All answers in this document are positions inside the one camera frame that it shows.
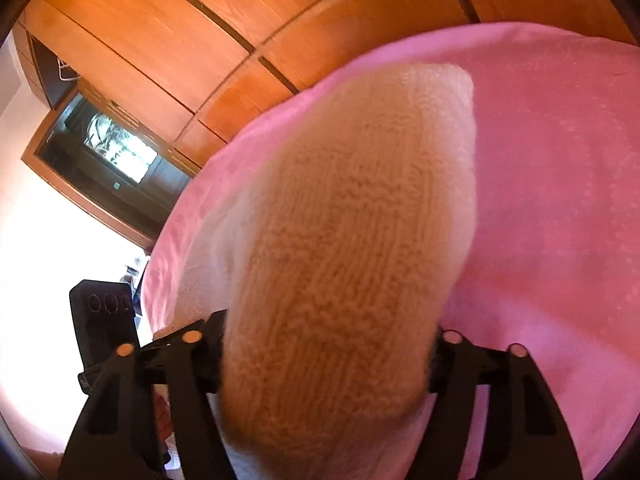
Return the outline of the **left hand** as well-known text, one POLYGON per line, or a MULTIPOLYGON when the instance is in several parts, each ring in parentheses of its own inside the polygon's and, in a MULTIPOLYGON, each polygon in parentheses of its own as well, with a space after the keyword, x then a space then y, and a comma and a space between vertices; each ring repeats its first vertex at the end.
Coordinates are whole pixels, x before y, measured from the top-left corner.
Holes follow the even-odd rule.
POLYGON ((153 399, 157 434, 160 440, 166 441, 174 432, 169 405, 165 398, 159 393, 154 393, 153 399))

